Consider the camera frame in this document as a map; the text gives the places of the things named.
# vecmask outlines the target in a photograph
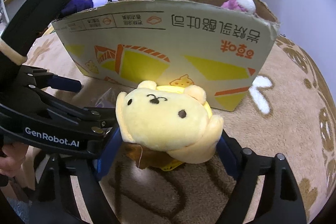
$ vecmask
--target pink plush toy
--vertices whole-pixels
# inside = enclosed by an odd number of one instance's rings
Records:
[[[249,14],[255,13],[255,4],[253,0],[228,0],[221,6],[230,10],[238,10]]]

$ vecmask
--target cardboard box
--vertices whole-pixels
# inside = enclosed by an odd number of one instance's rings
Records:
[[[199,85],[211,107],[233,111],[263,66],[279,22],[220,8],[227,0],[120,0],[53,22],[85,75],[137,87]]]

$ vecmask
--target purple plush toy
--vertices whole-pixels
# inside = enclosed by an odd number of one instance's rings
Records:
[[[60,18],[90,8],[97,8],[107,4],[108,2],[118,2],[118,0],[71,0],[61,11]]]
[[[221,7],[249,14],[254,14],[256,10],[253,0],[228,0],[224,2]]]

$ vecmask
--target beige rug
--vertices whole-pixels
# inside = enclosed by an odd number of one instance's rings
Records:
[[[131,89],[83,76],[55,33],[41,37],[28,54],[28,65],[78,79],[83,90],[69,93],[47,89],[74,105],[93,106],[109,88]],[[308,54],[279,37],[248,95],[224,117],[224,129],[242,147],[256,153],[286,155],[299,183],[307,219],[322,209],[335,187],[336,108],[328,87]],[[261,194],[261,177],[246,222],[253,219]],[[200,165],[181,165],[170,172],[140,170],[121,149],[101,186],[122,224],[215,223],[235,182],[218,156]],[[90,222],[75,179],[73,187],[82,218]]]

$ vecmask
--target beige wrist strap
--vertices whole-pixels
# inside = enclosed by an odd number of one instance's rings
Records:
[[[10,46],[6,44],[5,41],[0,37],[0,52],[2,52],[5,56],[7,56],[13,63],[16,65],[22,65],[28,59],[26,56],[22,56],[15,50],[13,50]]]

